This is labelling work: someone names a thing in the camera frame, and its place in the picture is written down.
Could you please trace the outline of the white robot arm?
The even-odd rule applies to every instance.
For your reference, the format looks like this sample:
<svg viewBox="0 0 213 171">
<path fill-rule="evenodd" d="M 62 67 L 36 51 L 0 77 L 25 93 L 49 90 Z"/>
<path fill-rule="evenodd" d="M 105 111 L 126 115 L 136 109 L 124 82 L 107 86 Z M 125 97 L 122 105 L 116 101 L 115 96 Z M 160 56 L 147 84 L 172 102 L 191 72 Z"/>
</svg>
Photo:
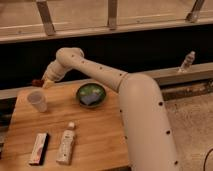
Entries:
<svg viewBox="0 0 213 171">
<path fill-rule="evenodd" d="M 180 171 L 162 93 L 153 78 L 87 60 L 79 48 L 61 48 L 43 79 L 57 82 L 72 69 L 118 93 L 132 171 Z"/>
</svg>

